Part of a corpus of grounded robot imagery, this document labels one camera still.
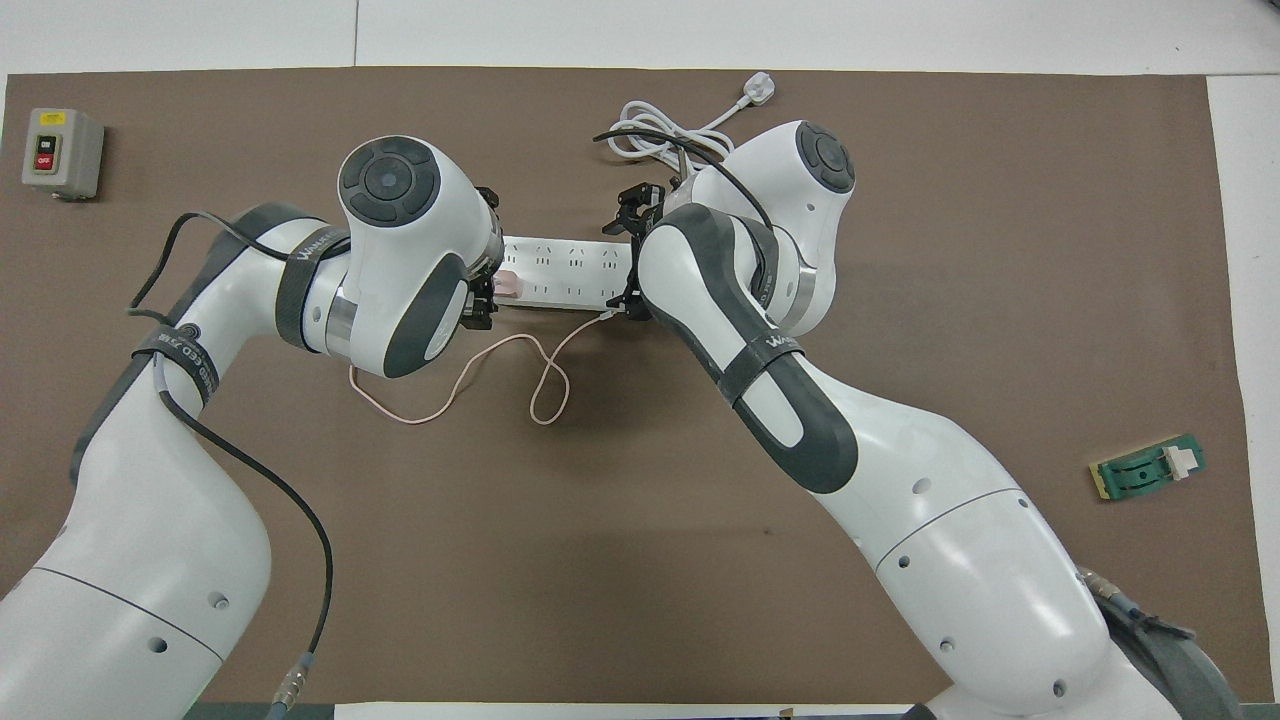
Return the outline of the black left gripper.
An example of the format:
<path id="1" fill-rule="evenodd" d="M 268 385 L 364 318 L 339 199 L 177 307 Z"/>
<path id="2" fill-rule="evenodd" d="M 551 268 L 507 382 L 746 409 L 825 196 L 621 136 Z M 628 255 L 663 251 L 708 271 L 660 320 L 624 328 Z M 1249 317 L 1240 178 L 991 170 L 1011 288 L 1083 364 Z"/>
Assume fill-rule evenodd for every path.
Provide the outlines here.
<path id="1" fill-rule="evenodd" d="M 498 193 L 486 186 L 477 186 L 476 191 L 484 202 L 497 213 L 500 206 Z M 620 209 L 612 222 L 612 234 L 627 233 L 634 240 L 643 240 L 662 218 L 662 205 L 666 200 L 666 187 L 660 184 L 640 183 L 627 188 L 618 195 Z M 480 297 L 471 299 L 463 310 L 463 327 L 468 331 L 490 331 L 493 328 L 492 315 L 497 311 L 493 302 L 495 296 L 494 273 L 485 274 L 480 279 Z M 609 310 L 622 313 L 634 322 L 648 322 L 652 313 L 639 287 L 626 287 L 623 292 L 605 302 Z"/>

